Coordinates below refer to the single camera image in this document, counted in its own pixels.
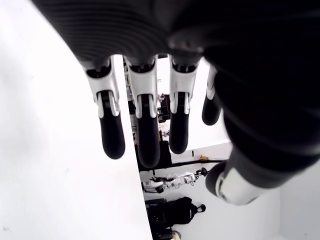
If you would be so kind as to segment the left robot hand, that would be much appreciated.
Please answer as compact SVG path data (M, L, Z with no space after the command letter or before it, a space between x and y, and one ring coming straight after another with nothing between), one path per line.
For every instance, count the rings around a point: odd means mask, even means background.
M157 60L169 57L169 146L188 145L201 58L210 63L202 120L223 115L233 148L207 189L247 205L320 159L320 3L317 0L36 0L83 67L98 106L102 145L125 151L114 55L125 59L138 157L160 161Z

